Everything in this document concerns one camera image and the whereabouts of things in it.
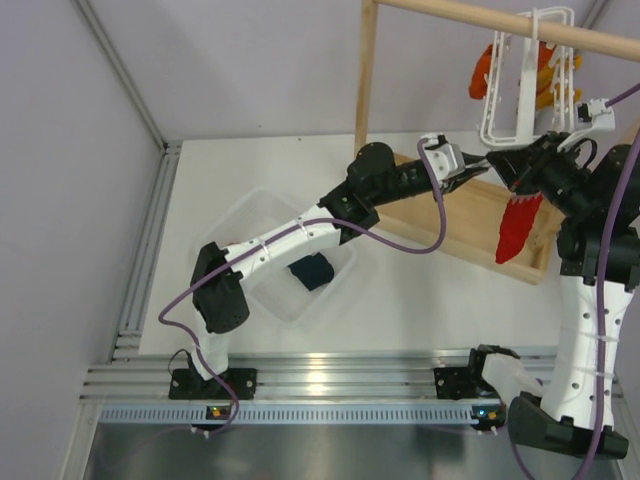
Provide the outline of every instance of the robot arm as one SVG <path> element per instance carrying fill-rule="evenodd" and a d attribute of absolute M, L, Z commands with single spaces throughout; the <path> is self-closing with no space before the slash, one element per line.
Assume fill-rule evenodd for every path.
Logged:
<path fill-rule="evenodd" d="M 605 272 L 606 335 L 598 336 L 596 266 L 600 239 L 628 145 L 614 147 L 593 171 L 579 168 L 576 152 L 564 151 L 566 134 L 549 134 L 525 151 L 491 152 L 488 161 L 516 193 L 543 192 L 565 214 L 558 234 L 564 312 L 551 384 L 532 383 L 519 360 L 487 352 L 481 379 L 509 407 L 515 443 L 584 455 L 595 424 L 594 391 L 604 376 L 604 430 L 598 454 L 623 458 L 628 442 L 613 431 L 611 385 L 625 311 L 640 284 L 640 239 L 630 223 L 640 207 L 640 168 L 634 168 L 611 239 Z M 604 368 L 596 369 L 598 342 L 606 344 Z"/>
<path fill-rule="evenodd" d="M 582 117 L 592 124 L 589 131 L 613 128 L 613 113 L 610 108 L 601 108 L 602 105 L 603 101 L 591 101 L 583 109 Z M 628 442 L 613 432 L 610 393 L 620 324 L 632 292 L 640 284 L 640 239 L 629 226 L 640 207 L 640 168 L 634 170 L 616 221 L 606 270 L 607 335 L 600 339 L 595 322 L 600 236 L 629 147 L 614 147 L 598 168 L 589 172 L 576 165 L 579 152 L 575 146 L 583 138 L 584 133 L 549 133 L 528 147 L 489 152 L 483 158 L 465 155 L 444 136 L 432 134 L 424 142 L 423 153 L 443 193 L 455 190 L 491 166 L 511 191 L 519 195 L 541 192 L 565 214 L 566 220 L 558 235 L 565 311 L 551 385 L 545 391 L 527 374 L 517 354 L 499 347 L 481 346 L 472 351 L 471 378 L 481 390 L 495 390 L 507 405 L 509 434 L 515 443 L 583 455 L 594 428 L 595 379 L 597 375 L 604 375 L 605 429 L 598 452 L 622 458 Z M 346 180 L 296 219 L 225 249 L 215 243 L 204 246 L 192 284 L 225 263 L 243 257 L 193 295 L 201 352 L 213 371 L 221 373 L 227 369 L 229 332 L 249 316 L 244 292 L 274 270 L 359 235 L 346 226 L 310 224 L 310 221 L 344 220 L 369 229 L 379 221 L 376 206 L 431 189 L 421 161 L 396 166 L 388 146 L 368 144 L 349 165 Z M 247 255 L 258 245 L 262 251 Z M 607 343 L 604 373 L 596 370 L 599 340 Z M 197 374 L 209 380 L 210 375 L 197 355 L 192 355 L 192 362 Z"/>
<path fill-rule="evenodd" d="M 423 138 L 424 156 L 444 193 L 455 190 L 489 168 L 483 157 L 463 154 L 457 145 L 448 143 L 441 134 Z M 396 165 L 389 146 L 370 143 L 362 147 L 348 166 L 346 180 L 297 218 L 257 238 L 224 249 L 215 242 L 205 245 L 196 262 L 192 285 L 215 268 L 243 256 L 258 245 L 262 246 L 261 251 L 234 264 L 193 294 L 200 349 L 212 370 L 221 373 L 227 369 L 229 332 L 249 317 L 245 292 L 251 291 L 271 272 L 359 235 L 349 227 L 331 223 L 309 224 L 310 221 L 345 220 L 368 230 L 379 221 L 376 206 L 431 190 L 431 181 L 421 160 Z M 191 358 L 197 373 L 204 380 L 209 380 L 211 375 L 198 356 L 192 355 Z"/>

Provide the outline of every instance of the red cloth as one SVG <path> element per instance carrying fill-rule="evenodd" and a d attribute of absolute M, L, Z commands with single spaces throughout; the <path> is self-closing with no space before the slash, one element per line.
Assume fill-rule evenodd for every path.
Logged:
<path fill-rule="evenodd" d="M 500 224 L 496 263 L 505 263 L 522 251 L 533 228 L 542 199 L 542 195 L 537 194 L 529 198 L 513 197 L 509 200 Z"/>

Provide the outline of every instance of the white panel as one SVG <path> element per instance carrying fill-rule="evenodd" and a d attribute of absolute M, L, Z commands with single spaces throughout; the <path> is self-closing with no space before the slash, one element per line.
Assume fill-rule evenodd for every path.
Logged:
<path fill-rule="evenodd" d="M 640 3 L 637 0 L 615 0 L 607 11 L 606 16 L 598 24 L 597 29 L 638 37 L 638 18 L 640 18 Z M 640 64 L 608 58 L 603 55 L 590 54 L 585 56 L 584 77 L 585 94 L 591 96 L 614 97 L 627 88 L 640 82 Z M 615 145 L 620 136 L 640 118 L 640 94 L 628 98 L 615 107 L 618 130 L 611 135 L 602 137 L 601 151 L 608 150 Z M 637 427 L 640 428 L 640 295 L 636 295 L 627 310 L 621 331 L 621 341 L 618 347 L 617 372 L 620 376 L 622 388 L 627 397 Z"/>
<path fill-rule="evenodd" d="M 463 151 L 485 151 L 475 132 L 447 136 Z M 387 142 L 394 151 L 414 155 L 418 136 L 386 134 L 375 139 Z M 190 348 L 184 333 L 161 325 L 157 316 L 189 285 L 192 242 L 201 238 L 212 222 L 260 185 L 301 206 L 313 205 L 343 181 L 352 152 L 352 135 L 185 142 L 158 254 L 141 353 L 171 354 Z M 479 343 L 557 344 L 562 310 L 559 277 L 551 273 L 559 270 L 555 258 L 547 278 L 532 286 L 440 252 L 408 255 L 366 237 L 351 245 L 358 259 L 326 304 L 294 329 L 252 309 L 249 320 L 231 334 L 229 351 L 406 352 L 469 348 Z M 194 328 L 193 312 L 186 300 L 168 317 Z"/>
<path fill-rule="evenodd" d="M 512 12 L 554 0 L 467 0 Z M 171 139 L 352 132 L 359 0 L 93 0 Z M 577 18 L 589 2 L 564 0 Z M 470 130 L 491 32 L 382 7 L 372 131 Z"/>
<path fill-rule="evenodd" d="M 0 2 L 0 465 L 53 478 L 157 151 L 67 0 Z"/>

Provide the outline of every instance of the white wall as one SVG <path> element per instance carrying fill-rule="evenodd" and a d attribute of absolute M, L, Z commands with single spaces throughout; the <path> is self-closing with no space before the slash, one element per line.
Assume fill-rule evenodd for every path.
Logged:
<path fill-rule="evenodd" d="M 637 0 L 615 0 L 597 29 L 640 37 L 638 31 L 640 3 Z M 613 97 L 640 82 L 640 64 L 617 60 L 602 55 L 585 57 L 584 86 L 586 98 L 592 96 Z M 633 122 L 640 118 L 640 94 L 630 97 L 615 107 L 618 132 L 608 136 L 602 147 L 616 143 Z M 622 329 L 622 341 L 618 350 L 618 374 L 637 427 L 640 428 L 640 293 L 636 293 Z"/>
<path fill-rule="evenodd" d="M 68 0 L 0 2 L 0 476 L 53 478 L 158 154 Z"/>
<path fill-rule="evenodd" d="M 512 12 L 564 3 L 578 19 L 590 3 L 466 1 Z M 93 4 L 169 138 L 354 129 L 360 0 Z M 492 39 L 484 29 L 381 7 L 371 130 L 473 130 L 481 104 L 467 88 Z"/>

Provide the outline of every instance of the wooden rod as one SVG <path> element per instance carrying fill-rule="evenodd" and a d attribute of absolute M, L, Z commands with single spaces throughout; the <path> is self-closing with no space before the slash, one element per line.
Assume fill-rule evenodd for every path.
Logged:
<path fill-rule="evenodd" d="M 523 37 L 531 37 L 531 18 L 493 8 L 468 5 L 452 0 L 377 1 L 384 5 L 426 13 L 434 17 L 446 18 Z M 640 40 L 635 38 L 621 37 L 547 21 L 539 22 L 538 38 L 544 42 L 640 62 Z"/>
<path fill-rule="evenodd" d="M 358 84 L 358 104 L 356 105 L 354 157 L 366 143 L 369 129 L 371 78 L 373 76 L 376 30 L 378 29 L 378 4 L 374 0 L 362 0 L 362 19 L 360 22 L 360 81 Z"/>

